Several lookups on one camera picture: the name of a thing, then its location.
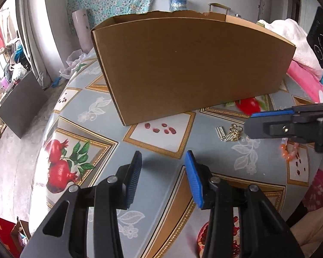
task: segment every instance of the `gray curtain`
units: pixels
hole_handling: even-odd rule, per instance
[[[28,0],[16,0],[16,15],[19,36],[24,48],[24,53],[31,64],[31,69],[42,88],[51,83],[50,76],[44,65],[31,28],[28,12]]]

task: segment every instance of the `floral tablecloth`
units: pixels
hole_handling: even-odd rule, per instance
[[[281,139],[221,141],[232,123],[244,128],[251,112],[312,103],[288,76],[277,93],[123,126],[97,59],[86,59],[68,82],[44,133],[36,161],[29,228],[35,231],[64,190],[98,184],[130,163],[136,150],[143,168],[130,209],[117,217],[125,258],[197,257],[209,211],[195,207],[183,166],[192,150],[199,163],[238,187],[256,183],[287,219],[314,179],[322,155],[301,144],[296,158],[281,156]],[[292,143],[288,143],[289,152]],[[239,220],[235,254],[239,252]],[[87,256],[93,254],[93,209],[90,208]]]

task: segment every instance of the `purple object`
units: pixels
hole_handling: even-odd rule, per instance
[[[5,77],[3,77],[2,79],[1,79],[1,84],[2,84],[2,86],[5,88],[5,90],[7,89],[7,87],[9,86],[9,82],[7,81],[7,79],[5,78]]]

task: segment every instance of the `white blanket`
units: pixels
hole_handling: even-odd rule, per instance
[[[264,24],[266,29],[273,31],[292,42],[296,46],[293,60],[309,70],[318,80],[321,80],[323,69],[319,65],[313,50],[307,43],[307,34],[303,28],[292,19],[275,20],[271,24],[264,20],[259,20],[258,22]]]

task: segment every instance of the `small cardboard box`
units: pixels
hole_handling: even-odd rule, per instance
[[[224,14],[111,17],[91,32],[124,125],[276,92],[295,46]]]

